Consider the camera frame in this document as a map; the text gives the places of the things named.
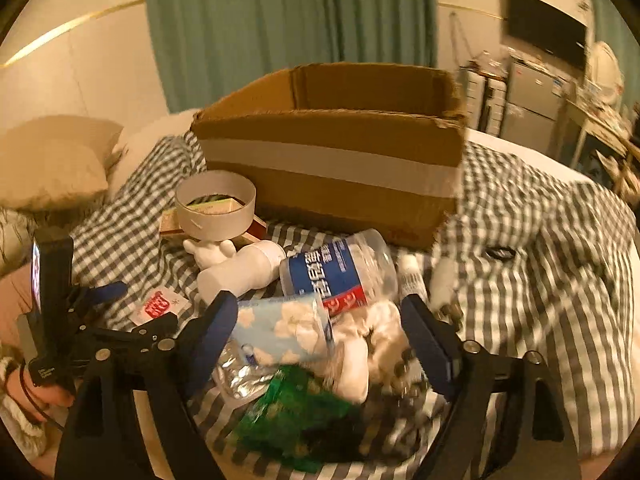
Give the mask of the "person's left hand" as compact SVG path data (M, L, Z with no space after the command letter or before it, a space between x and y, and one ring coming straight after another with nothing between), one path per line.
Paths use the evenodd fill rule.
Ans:
M30 266L21 266L1 279L1 342L14 350L20 348L17 319L32 310L32 285ZM69 408L74 396L58 385L38 387L32 382L28 370L21 374L14 370L6 380L9 396L33 422L46 418L39 410L47 412L52 406Z

